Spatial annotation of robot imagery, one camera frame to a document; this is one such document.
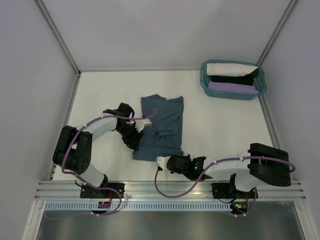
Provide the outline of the blue-grey t shirt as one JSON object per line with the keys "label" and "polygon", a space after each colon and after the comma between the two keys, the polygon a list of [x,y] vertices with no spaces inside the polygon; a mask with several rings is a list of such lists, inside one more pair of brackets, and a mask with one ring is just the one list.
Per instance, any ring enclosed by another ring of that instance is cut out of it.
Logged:
{"label": "blue-grey t shirt", "polygon": [[184,98],[165,98],[158,94],[142,97],[141,109],[144,115],[150,109],[157,113],[150,120],[152,125],[143,130],[143,137],[132,158],[155,162],[157,157],[183,156],[182,133]]}

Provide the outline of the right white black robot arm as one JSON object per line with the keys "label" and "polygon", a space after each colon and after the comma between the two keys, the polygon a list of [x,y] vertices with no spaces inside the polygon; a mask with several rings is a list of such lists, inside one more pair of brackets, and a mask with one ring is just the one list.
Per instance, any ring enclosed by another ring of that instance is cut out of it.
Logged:
{"label": "right white black robot arm", "polygon": [[232,156],[192,159],[189,155],[172,155],[158,157],[156,164],[160,170],[194,182],[228,179],[228,192],[235,198],[262,185],[289,187],[291,172],[295,170],[286,151],[261,143],[252,143],[248,150]]}

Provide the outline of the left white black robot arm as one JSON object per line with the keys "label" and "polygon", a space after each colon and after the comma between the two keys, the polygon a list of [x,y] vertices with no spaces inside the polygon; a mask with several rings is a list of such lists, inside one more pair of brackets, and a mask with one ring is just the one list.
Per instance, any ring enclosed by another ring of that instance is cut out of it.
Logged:
{"label": "left white black robot arm", "polygon": [[73,175],[88,184],[98,198],[109,193],[108,177],[91,163],[94,141],[108,132],[118,132],[123,143],[131,150],[139,149],[143,129],[152,125],[145,117],[135,118],[132,107],[121,103],[117,109],[107,109],[80,127],[66,125],[62,128],[52,161],[67,175]]}

